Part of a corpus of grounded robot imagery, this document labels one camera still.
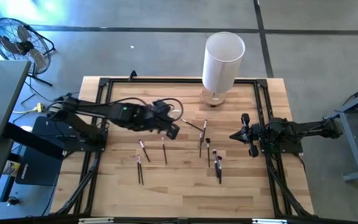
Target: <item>makeup brush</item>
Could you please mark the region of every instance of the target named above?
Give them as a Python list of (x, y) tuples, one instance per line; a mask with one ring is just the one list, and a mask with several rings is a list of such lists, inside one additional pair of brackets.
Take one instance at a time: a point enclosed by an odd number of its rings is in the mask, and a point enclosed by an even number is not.
[(211, 139), (210, 138), (206, 138), (206, 148), (208, 150), (208, 167), (211, 168), (211, 160), (209, 159), (209, 144), (211, 143)]
[(190, 125), (190, 126), (192, 126), (193, 128), (196, 128), (196, 129), (199, 129), (200, 131), (203, 131), (201, 128), (199, 128), (199, 127), (197, 127), (197, 126), (195, 126), (194, 124), (191, 124), (190, 122), (188, 122), (187, 120), (185, 120), (185, 119), (181, 119), (184, 123), (186, 123), (186, 124), (188, 124), (188, 125)]
[(136, 155), (136, 163), (137, 163), (137, 179), (139, 180), (139, 184), (140, 184), (140, 160), (139, 160), (139, 155)]
[(140, 161), (140, 155), (137, 155), (137, 159), (139, 160), (140, 179), (142, 180), (142, 185), (144, 185), (144, 183), (143, 183), (142, 163)]
[(168, 163), (167, 163), (167, 155), (166, 155), (166, 153), (165, 153), (164, 137), (161, 137), (161, 139), (162, 139), (162, 149), (164, 150), (165, 164), (168, 164)]
[(204, 131), (203, 131), (203, 141), (202, 142), (204, 142), (204, 138), (205, 138), (206, 122), (207, 122), (207, 119), (205, 119), (205, 121), (204, 121)]
[(201, 158), (201, 146), (203, 145), (203, 133), (200, 133), (200, 158)]
[(217, 153), (216, 149), (212, 150), (212, 155), (214, 156), (215, 174), (216, 177), (219, 178), (218, 157), (216, 153)]
[(144, 154), (146, 155), (147, 161), (150, 162), (149, 156), (147, 155), (146, 149), (144, 148), (142, 140), (139, 140), (140, 146), (142, 146), (142, 149), (144, 151)]
[(222, 184), (222, 156), (218, 155), (218, 165), (219, 165), (219, 184)]

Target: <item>desk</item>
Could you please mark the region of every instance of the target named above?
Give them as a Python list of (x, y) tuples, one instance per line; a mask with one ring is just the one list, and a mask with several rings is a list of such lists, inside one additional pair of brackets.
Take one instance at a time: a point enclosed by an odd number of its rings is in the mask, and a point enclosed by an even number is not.
[[(81, 100), (95, 101), (99, 78), (84, 77)], [(197, 129), (177, 121), (180, 126), (177, 139), (165, 141), (168, 160), (165, 165), (163, 134), (136, 133), (111, 125), (101, 157), (91, 216), (273, 217), (264, 156), (251, 158), (248, 146), (229, 139), (230, 134), (240, 130), (242, 113), (249, 113), (250, 124), (258, 122), (253, 87), (235, 84), (228, 91), (226, 102), (218, 108), (202, 104), (202, 87), (202, 83), (115, 83), (111, 101), (132, 96), (151, 103), (169, 96), (183, 103), (183, 119), (199, 127), (208, 119), (206, 138), (211, 138), (211, 150), (217, 149), (223, 156), (222, 185), (214, 177), (213, 166), (208, 168), (206, 143), (202, 158), (198, 157), (200, 132)], [(291, 120), (283, 79), (268, 79), (268, 88), (274, 116)], [(147, 162), (139, 139), (143, 140), (151, 163)], [(136, 154), (143, 161), (144, 186), (138, 184)], [(76, 152), (63, 161), (51, 212), (61, 208), (77, 187), (83, 156)], [(313, 213), (301, 162), (294, 155), (283, 154), (283, 163), (288, 187), (302, 206)]]

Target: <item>fan grille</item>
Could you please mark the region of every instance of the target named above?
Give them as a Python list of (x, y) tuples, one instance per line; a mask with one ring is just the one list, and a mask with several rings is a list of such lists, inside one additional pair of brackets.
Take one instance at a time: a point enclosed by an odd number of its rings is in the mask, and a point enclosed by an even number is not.
[[(27, 24), (25, 24), (22, 21), (19, 21), (17, 19), (11, 19), (11, 18), (0, 18), (0, 37), (7, 37), (12, 43), (20, 43), (22, 42), (19, 36), (17, 35), (17, 27), (29, 27)], [(26, 29), (29, 34), (31, 35), (31, 38), (28, 38), (28, 41), (32, 43), (34, 46), (34, 49), (38, 50), (45, 59), (45, 65), (43, 67), (38, 67), (34, 63), (34, 58), (30, 56), (29, 53), (25, 55), (21, 54), (13, 54), (12, 52), (6, 50), (6, 48), (3, 46), (3, 44), (0, 42), (0, 54), (2, 57), (6, 60), (28, 60), (31, 61), (31, 67), (30, 72), (33, 71), (34, 66), (35, 74), (41, 74), (45, 72), (49, 65), (50, 65), (50, 54), (46, 52), (49, 51), (49, 48), (47, 44), (45, 43), (44, 39), (37, 35), (35, 32), (32, 31), (32, 28)]]

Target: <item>standing fan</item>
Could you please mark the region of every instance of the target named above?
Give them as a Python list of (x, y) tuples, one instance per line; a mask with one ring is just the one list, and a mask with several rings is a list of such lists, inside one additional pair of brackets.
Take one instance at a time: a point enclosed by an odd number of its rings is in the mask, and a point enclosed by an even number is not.
[[(48, 48), (45, 41), (52, 44)], [(31, 61), (29, 77), (52, 86), (36, 75), (45, 72), (50, 65), (50, 52), (55, 50), (52, 41), (40, 35), (31, 26), (11, 18), (0, 18), (0, 54), (6, 60)]]

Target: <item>fan blade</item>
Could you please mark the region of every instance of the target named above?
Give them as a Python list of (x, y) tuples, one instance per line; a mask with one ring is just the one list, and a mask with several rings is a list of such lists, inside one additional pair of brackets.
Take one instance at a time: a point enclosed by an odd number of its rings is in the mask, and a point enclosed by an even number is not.
[(34, 58), (34, 66), (37, 66), (37, 68), (43, 68), (45, 66), (45, 58), (38, 50), (31, 49), (29, 53), (31, 57)]
[(16, 44), (13, 44), (9, 41), (7, 37), (0, 36), (0, 43), (2, 43), (2, 46), (5, 47), (7, 51), (9, 51), (12, 54), (18, 54), (20, 53), (19, 49), (17, 49)]
[(22, 40), (23, 42), (26, 42), (27, 39), (31, 37), (29, 31), (27, 31), (22, 26), (17, 26), (17, 35), (19, 36), (20, 40)]

